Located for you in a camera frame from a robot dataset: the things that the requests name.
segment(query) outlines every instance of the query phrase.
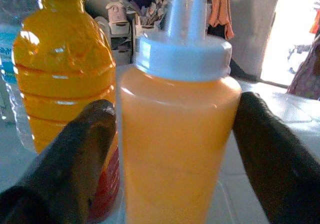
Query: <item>table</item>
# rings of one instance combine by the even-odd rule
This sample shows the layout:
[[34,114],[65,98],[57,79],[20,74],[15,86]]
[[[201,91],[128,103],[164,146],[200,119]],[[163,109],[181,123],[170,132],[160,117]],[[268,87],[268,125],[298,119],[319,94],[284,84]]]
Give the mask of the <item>table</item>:
[[[117,82],[121,74],[132,65],[117,67]],[[238,80],[242,91],[259,93],[271,111],[320,158],[320,101],[307,100],[285,94],[285,89],[263,83]],[[121,116],[120,99],[117,95],[117,116]],[[122,151],[121,119],[118,118],[119,150]],[[0,191],[12,186],[35,158],[36,154],[24,149],[16,134],[15,125],[0,121]],[[207,224],[267,224],[268,220],[256,198],[246,176],[231,133],[227,142],[225,160],[222,164],[218,184],[208,213]],[[120,191],[111,215],[104,224],[123,224],[125,204],[123,193],[123,160],[120,155]]]

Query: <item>white wall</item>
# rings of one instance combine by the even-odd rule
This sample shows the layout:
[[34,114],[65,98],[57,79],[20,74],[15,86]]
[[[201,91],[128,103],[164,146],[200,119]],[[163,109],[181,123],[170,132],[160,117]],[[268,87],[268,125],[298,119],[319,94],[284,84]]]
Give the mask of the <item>white wall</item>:
[[230,0],[235,37],[233,59],[248,74],[260,77],[277,0]]

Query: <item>hanging towel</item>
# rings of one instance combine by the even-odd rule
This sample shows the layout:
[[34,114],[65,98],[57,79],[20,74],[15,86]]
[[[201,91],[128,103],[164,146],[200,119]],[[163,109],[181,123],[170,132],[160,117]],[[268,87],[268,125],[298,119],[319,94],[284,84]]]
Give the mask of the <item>hanging towel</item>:
[[225,39],[229,40],[235,35],[232,31],[230,0],[212,0],[212,13],[209,18],[212,27],[224,26]]

